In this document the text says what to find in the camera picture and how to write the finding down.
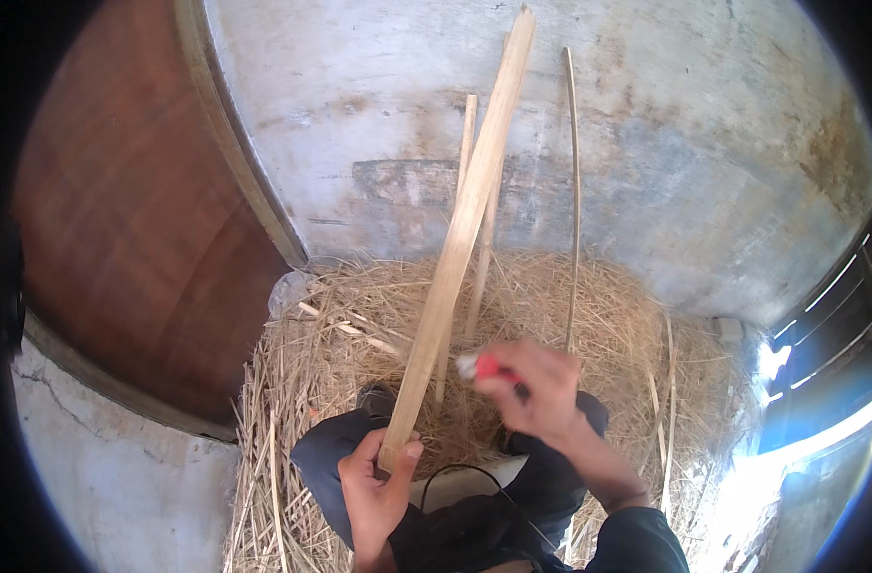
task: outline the right hand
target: right hand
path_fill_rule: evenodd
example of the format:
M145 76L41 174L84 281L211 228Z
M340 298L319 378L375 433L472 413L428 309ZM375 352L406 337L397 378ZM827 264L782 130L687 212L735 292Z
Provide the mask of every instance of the right hand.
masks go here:
M533 435L551 446L565 441L585 421L585 415L576 408L579 360L575 357L527 338L511 344L494 342L482 353L516 373L530 393L519 398L515 383L505 378L474 381L476 392L496 403L508 429Z

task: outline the hand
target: hand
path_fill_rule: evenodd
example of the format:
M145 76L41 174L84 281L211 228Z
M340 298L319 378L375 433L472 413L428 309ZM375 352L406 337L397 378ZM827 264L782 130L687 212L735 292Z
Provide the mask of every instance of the hand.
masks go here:
M477 392L494 400L507 428L554 446L583 425L585 416L576 408L578 359L526 338L511 344L492 343L482 352L516 373L530 393L528 398L519 398L515 384L505 378L474 381Z
M374 460L387 428L366 435L352 454L337 463L340 487L353 532L355 570L378 568L389 556L388 535L404 518L410 501L410 480L423 453L419 434L408 442L395 460L395 471L387 481L375 477Z

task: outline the hay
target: hay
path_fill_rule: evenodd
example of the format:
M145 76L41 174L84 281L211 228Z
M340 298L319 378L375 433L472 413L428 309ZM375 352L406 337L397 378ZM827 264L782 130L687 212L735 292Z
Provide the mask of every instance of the hay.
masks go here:
M317 268L307 300L317 317L286 313L268 323L246 366L239 440L242 464L224 571L265 567L291 571L342 571L349 551L324 521L292 465L285 463L294 443L317 421L352 409L356 392L368 382L396 391L430 287L436 261L340 262ZM476 350L492 340L534 338L562 349L572 284L569 257L533 251L495 255L478 330L462 340L463 317L472 288L469 272L452 324L452 354ZM349 321L365 335L349 336L338 326ZM707 486L725 470L734 444L723 437L728 425L726 389L737 383L739 363L718 344L702 319L672 320L677 347L677 430L671 478L673 529L688 555L704 534L697 518ZM382 340L401 356L368 344ZM610 411L606 439L633 464L640 464L653 415L648 373L654 374L661 407L667 404L668 347L664 313L623 269L585 258L573 317L573 354L581 359L580 387ZM446 381L441 415L434 414L434 389L427 391L416 429L426 446L417 478L455 462L480 464L501 455L491 447L500 427L495 407L462 383L454 369ZM271 411L277 420L270 445ZM279 476L278 541L269 469L270 447L284 461ZM654 502L662 489L657 449L644 478ZM584 566L605 513L591 496L574 518L572 565Z

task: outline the weathered wall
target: weathered wall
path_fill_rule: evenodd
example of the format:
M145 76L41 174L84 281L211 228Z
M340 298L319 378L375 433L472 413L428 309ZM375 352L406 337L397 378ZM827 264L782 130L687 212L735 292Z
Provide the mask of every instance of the weathered wall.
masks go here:
M236 107L309 253L437 250L464 97L482 96L483 119L518 4L205 2ZM814 287L867 213L872 142L792 0L529 5L500 246L569 248L569 45L583 245L666 303L762 326Z
M76 543L104 573L219 571L239 451L96 394L28 340L12 366L22 435Z

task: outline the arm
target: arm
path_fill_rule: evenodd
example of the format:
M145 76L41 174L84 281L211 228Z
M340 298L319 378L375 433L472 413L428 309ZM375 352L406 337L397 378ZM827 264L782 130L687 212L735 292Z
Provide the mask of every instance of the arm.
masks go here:
M646 484L576 407L577 359L527 339L494 343L483 351L514 371L530 394L519 398L515 384L504 378L474 382L476 391L496 402L507 428L533 435L566 456L608 514L649 506Z
M375 458L387 428L366 435L352 454L337 464L343 500L353 533L353 573L393 573L395 556L388 544L390 535L404 518L423 444L414 439L401 450L395 472L387 481L375 476Z

